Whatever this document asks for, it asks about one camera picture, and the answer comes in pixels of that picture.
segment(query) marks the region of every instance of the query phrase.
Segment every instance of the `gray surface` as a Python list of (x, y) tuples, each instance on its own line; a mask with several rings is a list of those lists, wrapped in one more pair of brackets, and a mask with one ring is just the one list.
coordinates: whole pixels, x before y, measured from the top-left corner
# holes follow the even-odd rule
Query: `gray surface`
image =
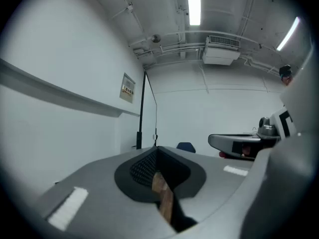
[(185, 215), (197, 222), (203, 221), (224, 204), (245, 179), (243, 176), (223, 171), (224, 167), (230, 165), (249, 170), (253, 165), (252, 161), (209, 157), (171, 147), (165, 148), (196, 162), (206, 172), (206, 182), (197, 195), (180, 201)]
[(318, 232), (317, 219), (309, 215), (315, 215), (318, 206), (318, 185), (314, 180), (318, 175), (318, 137), (316, 133), (295, 134), (273, 148), (267, 179), (246, 216), (242, 238), (281, 237), (274, 233), (291, 238), (298, 230), (303, 238), (312, 238)]
[(259, 152), (245, 180), (223, 206), (203, 222), (177, 234), (174, 239), (239, 238), (245, 215), (264, 180), (270, 151), (263, 149)]
[[(67, 232), (80, 238), (235, 238), (247, 209), (253, 201), (263, 178), (268, 150), (263, 150), (255, 162), (223, 159), (190, 153), (171, 147), (168, 150), (201, 165), (207, 180), (198, 194), (181, 200), (185, 214), (199, 222), (198, 225), (176, 234), (162, 218), (154, 204), (131, 200), (116, 186), (114, 172), (118, 165), (147, 149), (92, 162), (46, 192), (37, 204), (43, 210), (52, 209), (56, 201), (52, 196), (62, 196), (74, 186), (86, 188), (88, 198), (70, 223)], [(224, 172), (226, 165), (251, 171), (248, 176)]]
[(42, 208), (52, 209), (52, 195), (72, 190), (74, 186), (88, 190), (89, 195), (67, 232), (80, 238), (163, 238), (175, 231), (165, 222), (155, 204), (131, 200), (117, 187), (114, 180), (116, 168), (149, 148), (101, 159), (89, 163), (47, 191), (38, 201)]

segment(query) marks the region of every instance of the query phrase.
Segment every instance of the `ceiling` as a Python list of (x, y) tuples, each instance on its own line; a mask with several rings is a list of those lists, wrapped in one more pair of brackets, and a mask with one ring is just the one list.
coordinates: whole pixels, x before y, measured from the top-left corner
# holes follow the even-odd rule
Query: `ceiling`
[[(151, 64), (196, 60), (195, 50), (181, 51), (182, 47), (186, 47), (183, 44), (189, 44), (188, 47), (201, 47), (206, 36), (221, 35), (207, 32), (184, 33), (189, 30), (222, 31), (252, 39), (258, 43), (222, 34), (241, 40), (241, 55), (276, 68), (290, 64), (294, 72), (301, 67), (310, 50), (308, 27), (299, 9), (290, 0), (201, 0), (200, 26), (189, 25), (187, 0), (98, 2), (105, 9), (109, 21), (112, 21), (126, 38), (128, 45), (133, 50), (142, 48), (145, 51), (139, 55), (139, 60), (146, 68)], [(129, 5), (132, 5), (133, 9), (126, 9)], [(280, 52), (276, 51), (296, 16), (301, 18), (301, 23), (284, 48)], [(150, 40), (154, 34), (161, 36), (159, 43)], [(176, 50), (174, 53), (162, 53), (160, 45), (164, 50), (169, 46), (174, 46), (171, 49)]]

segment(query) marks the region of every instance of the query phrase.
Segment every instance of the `black pole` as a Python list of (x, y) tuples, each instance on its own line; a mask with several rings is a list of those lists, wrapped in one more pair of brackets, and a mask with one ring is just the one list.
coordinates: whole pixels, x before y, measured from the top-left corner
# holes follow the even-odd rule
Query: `black pole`
[(144, 71), (143, 88), (142, 88), (142, 100), (141, 100), (141, 112), (140, 112), (140, 129), (136, 135), (136, 149), (142, 148), (142, 120), (143, 120), (143, 104), (144, 104), (144, 91), (145, 91), (145, 79), (146, 72)]

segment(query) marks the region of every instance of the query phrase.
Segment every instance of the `white wall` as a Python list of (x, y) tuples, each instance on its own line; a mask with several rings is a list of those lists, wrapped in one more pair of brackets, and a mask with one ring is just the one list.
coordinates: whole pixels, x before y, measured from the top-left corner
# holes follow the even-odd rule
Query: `white wall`
[(148, 70), (158, 104), (158, 145), (176, 147), (186, 141), (196, 153), (217, 156), (219, 151), (207, 142), (210, 134), (251, 132), (261, 117), (283, 107), (279, 77), (238, 63), (204, 70), (209, 94), (196, 63)]
[[(29, 205), (136, 145), (143, 69), (96, 0), (26, 0), (0, 40), (1, 164)], [(124, 73), (133, 104), (119, 98)]]
[(142, 148), (153, 147), (156, 131), (157, 105), (150, 86), (149, 78), (145, 78), (144, 102), (142, 119)]
[[(25, 0), (1, 36), (0, 58), (53, 85), (140, 113), (143, 69), (96, 0)], [(123, 74), (135, 99), (119, 99)]]

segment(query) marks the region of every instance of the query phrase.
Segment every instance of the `red object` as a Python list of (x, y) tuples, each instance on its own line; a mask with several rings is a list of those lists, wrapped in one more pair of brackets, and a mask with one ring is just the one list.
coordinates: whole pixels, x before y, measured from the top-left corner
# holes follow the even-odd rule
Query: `red object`
[(219, 152), (219, 156), (220, 156), (220, 157), (223, 157), (223, 158), (227, 158), (226, 153), (225, 153), (225, 152), (222, 152), (222, 151)]

